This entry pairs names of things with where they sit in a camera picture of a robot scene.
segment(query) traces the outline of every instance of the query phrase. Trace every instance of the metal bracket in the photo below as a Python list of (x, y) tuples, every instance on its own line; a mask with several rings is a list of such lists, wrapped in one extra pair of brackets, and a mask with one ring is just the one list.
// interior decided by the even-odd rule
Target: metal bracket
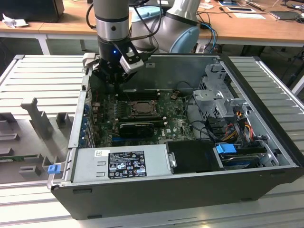
[(27, 110), (31, 120), (31, 123), (35, 129), (39, 132), (43, 139), (48, 139), (52, 132), (49, 130), (51, 125), (45, 112), (40, 112), (37, 109), (37, 98), (24, 98), (21, 107)]
[(84, 54), (84, 56), (82, 57), (82, 64), (84, 65), (85, 69), (88, 69), (97, 63), (95, 56), (96, 56), (96, 53), (85, 53)]

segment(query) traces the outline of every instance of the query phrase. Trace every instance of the warning label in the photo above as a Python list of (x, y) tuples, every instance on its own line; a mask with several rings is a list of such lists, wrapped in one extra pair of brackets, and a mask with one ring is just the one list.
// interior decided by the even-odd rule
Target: warning label
[(145, 176), (147, 169), (143, 151), (109, 153), (110, 179)]

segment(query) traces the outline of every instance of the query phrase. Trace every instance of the blue latch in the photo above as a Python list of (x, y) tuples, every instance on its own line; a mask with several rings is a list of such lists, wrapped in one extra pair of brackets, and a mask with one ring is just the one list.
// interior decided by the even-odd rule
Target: blue latch
[(236, 148), (233, 144), (220, 144), (216, 147), (218, 153), (236, 153)]
[(59, 174), (60, 168), (61, 168), (61, 165), (50, 165), (48, 167), (47, 173), (48, 174)]

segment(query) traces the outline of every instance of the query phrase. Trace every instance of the floor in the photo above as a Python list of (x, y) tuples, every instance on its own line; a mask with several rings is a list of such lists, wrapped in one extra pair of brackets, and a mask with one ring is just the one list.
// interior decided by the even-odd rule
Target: floor
[[(79, 40), (48, 40), (48, 46), (52, 55), (83, 55), (85, 52), (80, 48)], [(98, 52), (97, 42), (94, 40), (86, 40), (85, 46), (87, 52)], [(223, 53), (229, 56), (239, 56), (243, 46), (224, 45)], [(298, 55), (301, 48), (287, 47), (285, 52), (281, 51), (281, 47), (266, 47), (260, 58), (263, 62), (281, 78), (291, 61)], [(16, 54), (42, 55), (39, 43), (36, 39), (24, 38), (1, 38), (0, 39), (0, 73), (11, 62)], [(253, 47), (247, 56), (256, 56), (257, 48)], [(295, 63), (287, 71), (284, 82), (286, 83), (290, 75), (303, 63), (297, 59)], [(299, 95), (300, 99), (304, 99), (304, 91)]]

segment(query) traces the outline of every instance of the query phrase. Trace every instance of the robotic arm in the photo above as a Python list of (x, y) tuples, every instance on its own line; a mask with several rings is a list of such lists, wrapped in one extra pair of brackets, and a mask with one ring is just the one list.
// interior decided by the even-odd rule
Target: robotic arm
[(132, 4), (128, 0), (93, 0), (99, 72), (110, 84), (127, 82), (158, 47), (169, 53), (189, 53), (197, 42), (196, 12), (200, 0), (175, 0), (165, 16), (162, 12), (159, 16), (158, 7), (137, 8), (130, 36), (129, 5), (142, 6), (146, 2), (148, 0), (133, 0)]

